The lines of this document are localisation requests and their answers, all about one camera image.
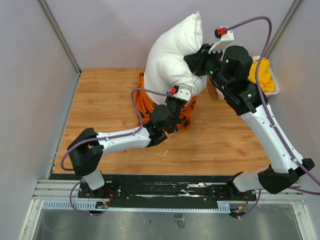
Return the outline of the orange monogram pillowcase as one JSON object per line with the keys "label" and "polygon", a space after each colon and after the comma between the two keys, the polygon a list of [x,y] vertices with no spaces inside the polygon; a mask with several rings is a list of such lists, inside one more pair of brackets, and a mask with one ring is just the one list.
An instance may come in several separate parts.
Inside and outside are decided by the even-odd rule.
{"label": "orange monogram pillowcase", "polygon": [[[137,83],[138,88],[144,88],[147,78],[145,77],[145,70],[139,74],[139,81]],[[158,104],[150,97],[152,95],[145,91],[136,91],[134,94],[134,101],[138,107],[139,112],[142,115],[143,123],[147,123],[150,120],[150,114]],[[192,111],[197,103],[197,96],[193,96],[189,103],[185,105],[180,113],[180,119],[182,123],[177,125],[179,131],[185,131],[192,125]]]}

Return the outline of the white pillow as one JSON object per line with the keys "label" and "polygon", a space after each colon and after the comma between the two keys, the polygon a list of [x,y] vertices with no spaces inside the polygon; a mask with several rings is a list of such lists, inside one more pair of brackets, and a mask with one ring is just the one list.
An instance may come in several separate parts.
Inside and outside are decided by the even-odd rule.
{"label": "white pillow", "polygon": [[191,96],[199,95],[207,85],[206,76],[194,75],[184,57],[195,54],[203,45],[202,19],[199,12],[191,14],[153,44],[143,74],[145,89],[166,93],[181,84],[191,88]]}

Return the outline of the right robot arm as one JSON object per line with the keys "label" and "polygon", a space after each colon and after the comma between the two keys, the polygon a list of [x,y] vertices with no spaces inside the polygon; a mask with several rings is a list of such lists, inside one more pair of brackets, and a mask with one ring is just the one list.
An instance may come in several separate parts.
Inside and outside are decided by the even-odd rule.
{"label": "right robot arm", "polygon": [[270,164],[263,170],[239,172],[228,181],[227,196],[240,199],[246,191],[266,190],[278,194],[291,187],[299,178],[314,168],[312,159],[304,158],[291,145],[276,118],[264,93],[248,79],[253,58],[242,46],[229,46],[224,52],[209,52],[204,44],[196,53],[183,59],[196,76],[208,76],[219,89],[226,103],[252,129]]}

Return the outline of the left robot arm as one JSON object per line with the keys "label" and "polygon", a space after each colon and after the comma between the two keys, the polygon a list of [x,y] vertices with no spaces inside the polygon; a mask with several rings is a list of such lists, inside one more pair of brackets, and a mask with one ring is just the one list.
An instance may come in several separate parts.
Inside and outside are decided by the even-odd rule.
{"label": "left robot arm", "polygon": [[157,105],[149,116],[149,122],[142,127],[118,132],[95,132],[85,129],[67,148],[72,171],[88,185],[96,198],[107,193],[107,185],[98,164],[102,157],[133,148],[157,146],[167,139],[166,134],[178,130],[182,123],[180,114],[188,101],[168,96],[165,104]]}

